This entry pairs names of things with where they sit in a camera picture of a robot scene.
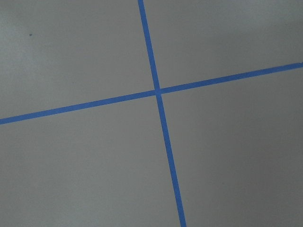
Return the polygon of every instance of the floor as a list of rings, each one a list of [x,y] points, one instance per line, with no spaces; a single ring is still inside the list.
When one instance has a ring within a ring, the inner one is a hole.
[[[1,0],[1,226],[301,227],[302,10]]]

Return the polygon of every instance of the blue tape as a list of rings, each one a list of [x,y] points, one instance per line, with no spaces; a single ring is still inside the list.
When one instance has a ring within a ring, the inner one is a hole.
[[[165,93],[170,93],[170,92],[175,92],[175,91],[187,90],[187,89],[192,89],[192,88],[196,88],[196,87],[203,87],[203,86],[208,86],[208,85],[212,85],[212,84],[219,84],[219,83],[224,83],[224,82],[238,80],[238,79],[262,76],[262,75],[275,73],[275,72],[294,70],[294,69],[298,69],[298,68],[303,68],[303,63],[294,63],[294,64],[290,64],[290,65],[277,66],[277,67],[273,67],[273,68],[269,68],[269,69],[256,70],[256,71],[252,71],[252,72],[244,72],[244,73],[235,74],[235,75],[226,76],[226,77],[219,77],[219,78],[202,80],[199,82],[194,82],[194,83],[189,83],[189,84],[182,84],[182,85],[177,85],[177,86],[172,86],[172,87],[166,87],[166,88],[161,89],[161,93],[165,94]]]
[[[178,183],[178,178],[177,178],[174,157],[173,157],[172,149],[171,149],[169,130],[167,127],[164,105],[163,105],[163,100],[162,100],[161,90],[160,90],[160,83],[159,83],[155,58],[153,55],[152,41],[151,41],[149,29],[148,29],[143,0],[138,0],[138,5],[139,5],[139,10],[140,10],[140,15],[141,15],[141,22],[142,22],[142,27],[143,27],[144,37],[145,37],[148,58],[150,61],[152,80],[153,80],[153,84],[155,87],[159,116],[160,116],[162,132],[163,132],[163,137],[164,137],[164,142],[165,142],[165,148],[166,148],[166,153],[167,153],[167,158],[168,158],[168,163],[169,163],[170,176],[171,176],[172,185],[173,185],[174,193],[175,193],[175,199],[176,199],[176,204],[177,204],[180,225],[181,225],[181,227],[186,227],[181,193],[180,193],[180,188],[179,188],[179,183]]]
[[[50,116],[50,115],[54,115],[54,114],[61,114],[61,113],[71,112],[71,111],[76,111],[76,110],[82,110],[82,109],[92,108],[92,107],[96,107],[96,106],[100,106],[100,105],[119,103],[119,102],[123,102],[123,101],[144,98],[144,97],[149,97],[149,96],[154,96],[154,95],[155,95],[155,91],[144,91],[144,92],[125,95],[125,96],[107,98],[107,99],[102,99],[102,100],[88,102],[88,103],[70,105],[70,106],[60,107],[60,108],[51,109],[51,110],[44,110],[44,111],[39,111],[39,112],[35,112],[35,113],[28,113],[28,114],[23,114],[23,115],[19,115],[19,116],[3,118],[3,119],[0,119],[0,124],[19,122],[19,121],[28,120],[28,119],[45,117],[45,116]]]

